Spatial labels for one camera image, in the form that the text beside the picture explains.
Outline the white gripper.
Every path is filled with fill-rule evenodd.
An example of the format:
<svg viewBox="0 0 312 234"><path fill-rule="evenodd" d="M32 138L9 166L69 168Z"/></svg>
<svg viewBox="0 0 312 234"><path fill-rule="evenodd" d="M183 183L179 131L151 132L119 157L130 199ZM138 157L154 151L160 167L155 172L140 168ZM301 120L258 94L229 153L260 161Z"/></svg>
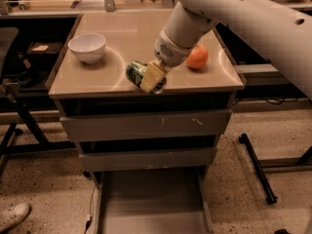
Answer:
<svg viewBox="0 0 312 234"><path fill-rule="evenodd" d="M184 62L193 47L193 42L177 32L163 29L154 44L154 53L157 59L147 64L141 89L146 93L166 78L167 67L176 67Z"/></svg>

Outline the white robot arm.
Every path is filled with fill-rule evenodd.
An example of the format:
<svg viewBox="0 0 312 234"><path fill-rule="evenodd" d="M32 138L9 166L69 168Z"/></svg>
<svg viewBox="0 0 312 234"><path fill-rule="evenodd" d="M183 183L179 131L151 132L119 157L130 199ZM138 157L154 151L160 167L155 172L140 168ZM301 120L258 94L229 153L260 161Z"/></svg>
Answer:
<svg viewBox="0 0 312 234"><path fill-rule="evenodd" d="M312 18L271 0L177 0L140 87L151 92L218 22L312 98Z"/></svg>

